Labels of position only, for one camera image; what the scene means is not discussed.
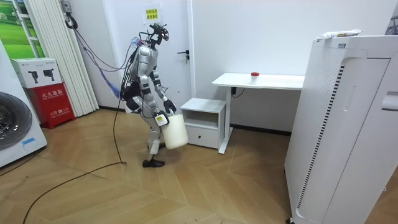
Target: desk leg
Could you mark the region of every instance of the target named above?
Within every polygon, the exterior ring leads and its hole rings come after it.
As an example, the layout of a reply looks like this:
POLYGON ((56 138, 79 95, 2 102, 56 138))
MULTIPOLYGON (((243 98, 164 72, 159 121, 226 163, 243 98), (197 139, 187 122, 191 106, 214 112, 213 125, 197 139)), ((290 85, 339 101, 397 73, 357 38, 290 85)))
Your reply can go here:
POLYGON ((226 106, 225 106, 225 130, 224 130, 224 140, 221 143, 218 153, 224 154, 225 149, 228 145, 229 137, 232 133, 233 128, 229 125, 229 118, 231 116, 231 87, 227 87, 226 90, 226 106))

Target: white bucket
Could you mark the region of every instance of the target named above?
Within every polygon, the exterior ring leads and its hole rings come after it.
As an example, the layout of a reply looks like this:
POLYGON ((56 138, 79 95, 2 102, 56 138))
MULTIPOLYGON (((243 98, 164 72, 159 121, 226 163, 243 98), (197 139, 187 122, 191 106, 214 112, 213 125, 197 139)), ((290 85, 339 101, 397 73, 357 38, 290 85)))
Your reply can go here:
POLYGON ((167 149, 175 149, 188 144, 188 133, 182 114, 169 116, 170 123, 162 126, 167 149))

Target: robot leg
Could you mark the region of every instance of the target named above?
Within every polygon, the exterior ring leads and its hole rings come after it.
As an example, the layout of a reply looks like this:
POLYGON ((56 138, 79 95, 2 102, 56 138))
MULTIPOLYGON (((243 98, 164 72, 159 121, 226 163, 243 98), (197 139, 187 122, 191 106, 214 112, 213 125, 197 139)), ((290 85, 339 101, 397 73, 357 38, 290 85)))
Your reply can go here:
POLYGON ((162 167, 164 161, 155 160, 154 157, 159 151, 160 137, 162 136, 162 130, 155 121, 155 112, 151 109, 147 102, 143 101, 140 96, 134 96, 132 98, 134 104, 139 106, 139 111, 143 120, 150 126, 150 133, 148 139, 148 159, 142 162, 143 167, 162 167))

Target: white curtain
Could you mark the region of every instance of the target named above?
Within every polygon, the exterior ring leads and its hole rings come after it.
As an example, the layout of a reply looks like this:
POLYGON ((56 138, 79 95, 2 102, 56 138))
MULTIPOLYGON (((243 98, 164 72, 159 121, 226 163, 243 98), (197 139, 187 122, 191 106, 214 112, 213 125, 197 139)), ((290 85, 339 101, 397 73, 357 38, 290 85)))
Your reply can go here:
POLYGON ((98 109, 75 33, 58 0, 24 0, 46 57, 57 60, 75 116, 98 109))

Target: red fire extinguisher box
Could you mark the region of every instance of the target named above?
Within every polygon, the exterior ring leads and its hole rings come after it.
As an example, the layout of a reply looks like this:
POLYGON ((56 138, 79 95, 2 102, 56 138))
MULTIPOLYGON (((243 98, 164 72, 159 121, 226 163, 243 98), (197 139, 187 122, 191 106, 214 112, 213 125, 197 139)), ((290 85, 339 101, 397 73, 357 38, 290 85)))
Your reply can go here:
POLYGON ((25 91, 42 128, 53 129, 58 124, 75 119, 63 83, 25 88, 25 91))

